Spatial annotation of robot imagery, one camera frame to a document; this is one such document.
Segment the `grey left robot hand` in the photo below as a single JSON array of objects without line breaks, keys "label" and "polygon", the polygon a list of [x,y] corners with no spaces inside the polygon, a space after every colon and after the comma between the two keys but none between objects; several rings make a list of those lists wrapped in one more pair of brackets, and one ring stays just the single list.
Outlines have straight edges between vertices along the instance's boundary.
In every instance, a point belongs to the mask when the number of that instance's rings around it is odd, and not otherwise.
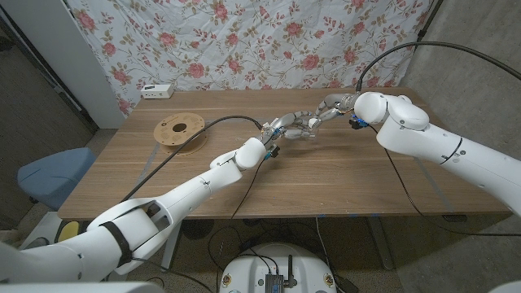
[{"label": "grey left robot hand", "polygon": [[313,115],[312,112],[298,111],[276,118],[270,124],[263,125],[258,139],[266,145],[280,137],[287,139],[312,138],[317,132],[317,129],[312,130],[308,126],[309,119]]}]

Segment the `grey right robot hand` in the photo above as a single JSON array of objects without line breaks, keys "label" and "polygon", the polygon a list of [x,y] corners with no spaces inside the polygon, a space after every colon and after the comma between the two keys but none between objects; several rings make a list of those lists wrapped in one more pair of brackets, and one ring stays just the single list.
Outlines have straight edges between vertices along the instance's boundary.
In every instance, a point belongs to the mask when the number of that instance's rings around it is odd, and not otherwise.
[{"label": "grey right robot hand", "polygon": [[313,117],[309,119],[309,128],[318,129],[323,122],[353,111],[358,97],[359,94],[328,94],[318,104]]}]

